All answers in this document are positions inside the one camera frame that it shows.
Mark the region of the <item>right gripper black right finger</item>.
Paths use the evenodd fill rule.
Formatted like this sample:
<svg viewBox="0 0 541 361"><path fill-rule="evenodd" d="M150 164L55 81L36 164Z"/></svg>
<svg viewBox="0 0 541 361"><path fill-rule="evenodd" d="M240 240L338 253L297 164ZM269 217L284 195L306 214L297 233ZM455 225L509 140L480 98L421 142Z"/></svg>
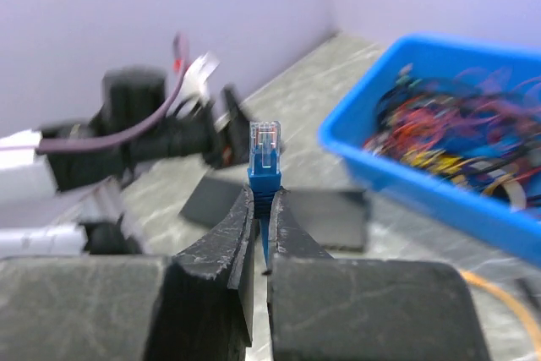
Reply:
<svg viewBox="0 0 541 361"><path fill-rule="evenodd" d="M487 360L465 279L451 265L336 259L273 201L267 302L276 360Z"/></svg>

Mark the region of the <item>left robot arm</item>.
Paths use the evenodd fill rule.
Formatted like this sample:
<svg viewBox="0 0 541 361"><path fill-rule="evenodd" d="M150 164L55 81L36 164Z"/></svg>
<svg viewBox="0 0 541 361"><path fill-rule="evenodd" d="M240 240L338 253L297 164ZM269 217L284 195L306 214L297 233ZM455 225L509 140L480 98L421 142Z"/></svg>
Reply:
<svg viewBox="0 0 541 361"><path fill-rule="evenodd" d="M213 169L249 160L249 118L231 86L228 120L215 124L206 81L214 64L181 65L172 93L153 68L109 71L90 120L24 130L1 140L1 256L143 254L148 246L118 198L138 166L199 155Z"/></svg>

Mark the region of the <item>black network switch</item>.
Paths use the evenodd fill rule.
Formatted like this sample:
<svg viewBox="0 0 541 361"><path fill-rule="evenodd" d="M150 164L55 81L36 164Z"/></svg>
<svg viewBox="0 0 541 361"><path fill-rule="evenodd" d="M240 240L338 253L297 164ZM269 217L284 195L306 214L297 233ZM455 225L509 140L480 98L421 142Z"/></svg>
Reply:
<svg viewBox="0 0 541 361"><path fill-rule="evenodd" d="M208 229L230 211L243 185L205 175L179 215ZM292 215L314 240L326 249L362 253L368 247L369 203L362 190L291 189Z"/></svg>

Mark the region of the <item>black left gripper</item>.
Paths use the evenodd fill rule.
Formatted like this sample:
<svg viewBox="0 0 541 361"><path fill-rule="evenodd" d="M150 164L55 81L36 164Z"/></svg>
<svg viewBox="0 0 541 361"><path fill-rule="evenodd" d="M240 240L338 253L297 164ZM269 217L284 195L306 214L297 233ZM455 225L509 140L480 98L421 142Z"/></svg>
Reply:
<svg viewBox="0 0 541 361"><path fill-rule="evenodd" d="M221 95L228 116L221 129L215 125L213 101L204 102L200 96L185 97L167 117L173 136L172 156L200 154L214 169L249 162L249 117L240 106L234 86L225 86Z"/></svg>

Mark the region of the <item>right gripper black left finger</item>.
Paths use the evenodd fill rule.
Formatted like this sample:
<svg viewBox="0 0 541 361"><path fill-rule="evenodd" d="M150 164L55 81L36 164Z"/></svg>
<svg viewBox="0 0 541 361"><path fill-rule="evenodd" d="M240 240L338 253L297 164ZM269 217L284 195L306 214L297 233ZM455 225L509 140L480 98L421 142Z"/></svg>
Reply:
<svg viewBox="0 0 541 361"><path fill-rule="evenodd" d="M254 196L243 187L227 215L168 262L146 360L243 360L252 344Z"/></svg>

